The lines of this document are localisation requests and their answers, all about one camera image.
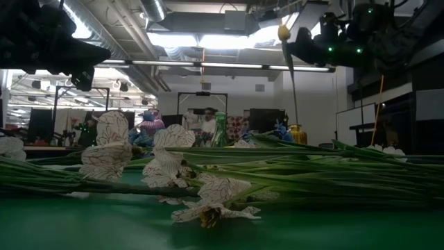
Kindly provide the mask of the background robot with LEDs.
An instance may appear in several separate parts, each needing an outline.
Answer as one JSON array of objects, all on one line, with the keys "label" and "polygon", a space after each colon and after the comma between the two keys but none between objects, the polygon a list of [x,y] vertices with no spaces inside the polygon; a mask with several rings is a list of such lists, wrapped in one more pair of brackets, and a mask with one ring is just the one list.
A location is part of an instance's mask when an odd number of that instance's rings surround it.
[{"label": "background robot with LEDs", "polygon": [[77,145],[80,147],[90,147],[96,145],[96,122],[92,119],[79,123],[74,127],[75,131],[80,133]]}]

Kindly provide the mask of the blue artificial flower bunch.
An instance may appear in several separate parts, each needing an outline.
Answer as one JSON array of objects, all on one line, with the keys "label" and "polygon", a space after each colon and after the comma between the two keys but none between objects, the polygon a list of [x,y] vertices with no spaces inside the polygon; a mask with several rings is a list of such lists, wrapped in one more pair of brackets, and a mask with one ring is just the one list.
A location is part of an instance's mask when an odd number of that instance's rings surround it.
[{"label": "blue artificial flower bunch", "polygon": [[154,145],[154,135],[156,130],[131,129],[129,131],[129,143],[133,146],[152,147]]},{"label": "blue artificial flower bunch", "polygon": [[291,132],[286,128],[286,126],[283,125],[282,122],[279,122],[278,119],[276,120],[275,130],[273,134],[276,138],[285,142],[294,142],[294,138]]}]

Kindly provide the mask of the long silver ceiling duct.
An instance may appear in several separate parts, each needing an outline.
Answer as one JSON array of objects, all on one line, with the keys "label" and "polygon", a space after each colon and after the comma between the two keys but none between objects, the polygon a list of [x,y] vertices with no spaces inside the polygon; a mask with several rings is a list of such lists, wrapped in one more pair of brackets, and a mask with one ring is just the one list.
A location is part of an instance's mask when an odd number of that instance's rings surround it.
[{"label": "long silver ceiling duct", "polygon": [[[79,18],[80,22],[92,32],[92,36],[89,39],[96,40],[95,45],[108,49],[111,52],[111,59],[123,60],[130,58],[121,45],[117,43],[80,0],[65,0],[63,8],[70,15]],[[117,68],[117,70],[127,75],[131,82],[142,92],[157,96],[159,86],[150,79],[148,74],[143,73],[138,66],[130,65],[129,68]]]}]

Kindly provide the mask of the green glass vase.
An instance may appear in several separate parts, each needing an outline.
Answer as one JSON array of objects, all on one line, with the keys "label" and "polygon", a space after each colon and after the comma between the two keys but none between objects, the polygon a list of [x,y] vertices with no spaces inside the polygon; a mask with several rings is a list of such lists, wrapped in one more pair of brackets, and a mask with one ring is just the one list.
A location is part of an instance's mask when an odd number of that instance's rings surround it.
[{"label": "green glass vase", "polygon": [[212,147],[224,147],[228,144],[228,137],[226,134],[226,114],[224,112],[217,112],[215,120],[216,128],[212,139]]}]

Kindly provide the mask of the ceiling air handling unit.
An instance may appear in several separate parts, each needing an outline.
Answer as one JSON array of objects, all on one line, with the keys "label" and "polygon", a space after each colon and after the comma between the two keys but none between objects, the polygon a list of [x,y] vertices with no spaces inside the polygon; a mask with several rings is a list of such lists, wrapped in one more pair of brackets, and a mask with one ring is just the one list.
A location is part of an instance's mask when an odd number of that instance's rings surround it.
[{"label": "ceiling air handling unit", "polygon": [[224,13],[172,12],[161,22],[148,24],[146,32],[249,36],[259,29],[252,14],[226,10]]}]

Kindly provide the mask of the black monitor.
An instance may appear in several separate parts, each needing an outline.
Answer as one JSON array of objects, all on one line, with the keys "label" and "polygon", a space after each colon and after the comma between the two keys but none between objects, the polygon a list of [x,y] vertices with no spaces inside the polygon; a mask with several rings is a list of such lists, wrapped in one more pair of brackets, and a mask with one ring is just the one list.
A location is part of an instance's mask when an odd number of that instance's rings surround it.
[{"label": "black monitor", "polygon": [[259,133],[272,131],[277,122],[283,121],[284,115],[284,110],[280,109],[251,108],[248,118],[249,129]]},{"label": "black monitor", "polygon": [[49,142],[52,132],[52,110],[33,108],[28,125],[27,142],[34,143],[38,140]]}]

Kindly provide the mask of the person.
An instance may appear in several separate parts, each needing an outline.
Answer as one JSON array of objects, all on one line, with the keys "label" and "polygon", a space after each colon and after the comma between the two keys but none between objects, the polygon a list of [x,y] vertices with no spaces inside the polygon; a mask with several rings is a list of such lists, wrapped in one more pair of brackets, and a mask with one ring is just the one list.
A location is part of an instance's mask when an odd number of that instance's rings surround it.
[{"label": "person", "polygon": [[202,132],[207,134],[214,134],[216,129],[216,120],[215,120],[216,109],[214,108],[206,108],[205,109],[205,118],[202,123]]}]

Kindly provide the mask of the yellow glass vase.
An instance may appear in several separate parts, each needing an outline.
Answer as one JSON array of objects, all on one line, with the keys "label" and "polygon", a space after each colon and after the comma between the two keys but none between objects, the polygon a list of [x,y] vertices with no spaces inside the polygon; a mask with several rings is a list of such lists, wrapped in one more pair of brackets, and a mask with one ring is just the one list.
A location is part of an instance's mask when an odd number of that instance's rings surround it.
[{"label": "yellow glass vase", "polygon": [[297,144],[307,144],[307,134],[302,130],[299,124],[293,124],[289,127],[289,132],[293,137],[293,141]]}]

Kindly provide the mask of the white patterned cloth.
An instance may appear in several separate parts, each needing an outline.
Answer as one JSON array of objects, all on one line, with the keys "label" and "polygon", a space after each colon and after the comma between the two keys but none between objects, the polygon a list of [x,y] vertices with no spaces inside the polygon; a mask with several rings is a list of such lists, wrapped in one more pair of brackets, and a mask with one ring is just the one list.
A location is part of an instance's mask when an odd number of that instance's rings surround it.
[{"label": "white patterned cloth", "polygon": [[189,111],[182,115],[182,127],[188,131],[202,131],[204,121],[204,115],[197,115]]}]

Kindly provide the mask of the red floral patterned cloth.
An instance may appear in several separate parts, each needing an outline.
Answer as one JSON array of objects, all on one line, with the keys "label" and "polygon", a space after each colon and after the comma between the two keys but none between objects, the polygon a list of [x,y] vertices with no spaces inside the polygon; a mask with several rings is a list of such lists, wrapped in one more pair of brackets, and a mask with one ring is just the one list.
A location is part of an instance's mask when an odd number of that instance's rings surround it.
[{"label": "red floral patterned cloth", "polygon": [[249,129],[248,117],[228,116],[226,133],[229,140],[241,138]]}]

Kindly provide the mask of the purple glass vase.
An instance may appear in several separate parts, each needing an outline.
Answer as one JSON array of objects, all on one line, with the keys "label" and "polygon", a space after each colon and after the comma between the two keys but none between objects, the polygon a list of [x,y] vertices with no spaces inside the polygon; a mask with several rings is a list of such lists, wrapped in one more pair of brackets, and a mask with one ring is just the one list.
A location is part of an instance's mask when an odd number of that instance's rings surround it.
[{"label": "purple glass vase", "polygon": [[153,136],[158,130],[165,129],[164,122],[161,120],[160,111],[157,109],[145,110],[142,114],[141,132],[148,136]]}]

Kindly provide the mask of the yellow pole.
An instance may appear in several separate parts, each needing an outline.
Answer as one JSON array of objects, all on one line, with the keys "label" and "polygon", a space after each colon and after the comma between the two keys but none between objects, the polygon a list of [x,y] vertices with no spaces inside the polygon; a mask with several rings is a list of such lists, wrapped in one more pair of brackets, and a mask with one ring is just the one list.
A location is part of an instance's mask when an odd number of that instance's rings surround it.
[{"label": "yellow pole", "polygon": [[380,81],[380,85],[379,85],[377,110],[376,110],[376,113],[375,113],[375,123],[374,123],[374,126],[373,126],[373,133],[372,133],[372,137],[371,137],[371,141],[370,141],[370,145],[371,146],[374,145],[375,135],[376,135],[376,132],[377,132],[377,122],[378,122],[378,119],[379,119],[379,111],[380,111],[380,107],[381,107],[381,103],[382,103],[382,93],[383,93],[383,90],[384,90],[384,80],[385,80],[385,77],[384,77],[384,75],[382,75],[381,81]]}]

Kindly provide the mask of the whiteboard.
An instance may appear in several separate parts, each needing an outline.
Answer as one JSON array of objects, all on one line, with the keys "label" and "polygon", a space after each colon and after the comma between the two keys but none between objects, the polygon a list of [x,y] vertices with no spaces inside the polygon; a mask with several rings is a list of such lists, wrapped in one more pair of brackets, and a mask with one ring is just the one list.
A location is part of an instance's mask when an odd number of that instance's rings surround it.
[{"label": "whiteboard", "polygon": [[336,139],[355,146],[357,144],[357,135],[356,129],[352,127],[374,123],[375,115],[375,103],[338,112],[336,114]]}]

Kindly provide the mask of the yellow artificial tulip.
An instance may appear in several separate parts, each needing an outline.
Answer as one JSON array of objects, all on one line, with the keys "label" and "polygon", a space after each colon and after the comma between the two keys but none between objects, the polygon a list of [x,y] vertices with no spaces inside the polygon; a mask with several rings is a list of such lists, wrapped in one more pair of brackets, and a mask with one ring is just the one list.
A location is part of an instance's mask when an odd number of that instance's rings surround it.
[{"label": "yellow artificial tulip", "polygon": [[296,124],[300,126],[300,122],[298,119],[298,102],[297,102],[297,96],[296,96],[296,83],[294,79],[294,66],[293,66],[293,59],[291,57],[291,53],[289,51],[289,43],[288,40],[291,37],[290,31],[287,28],[286,25],[279,25],[277,30],[277,36],[279,40],[281,41],[282,45],[282,53],[284,55],[284,60],[289,68],[289,73],[291,77],[291,84],[292,84],[292,94],[293,94],[293,102],[294,102],[294,108],[295,108],[295,119]]}]

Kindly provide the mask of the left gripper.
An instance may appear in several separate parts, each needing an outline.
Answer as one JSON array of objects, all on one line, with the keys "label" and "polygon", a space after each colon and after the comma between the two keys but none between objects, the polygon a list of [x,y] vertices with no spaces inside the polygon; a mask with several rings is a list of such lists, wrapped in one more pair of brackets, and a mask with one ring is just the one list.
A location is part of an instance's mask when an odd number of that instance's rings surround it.
[{"label": "left gripper", "polygon": [[0,69],[21,69],[33,73],[45,69],[52,74],[83,72],[110,59],[108,49],[76,40],[74,63],[67,58],[67,49],[74,39],[65,32],[57,32],[42,40],[32,41],[18,33],[0,33]]}]

